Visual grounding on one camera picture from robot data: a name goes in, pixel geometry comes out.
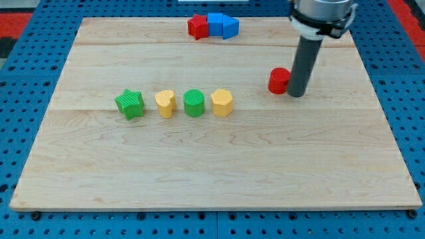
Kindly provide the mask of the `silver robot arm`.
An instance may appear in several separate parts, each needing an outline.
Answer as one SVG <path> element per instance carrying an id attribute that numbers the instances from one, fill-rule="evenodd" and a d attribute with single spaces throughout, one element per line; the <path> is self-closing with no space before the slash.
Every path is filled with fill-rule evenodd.
<path id="1" fill-rule="evenodd" d="M 353 0 L 295 0 L 290 21 L 307 40 L 339 39 L 353 23 L 357 6 Z"/>

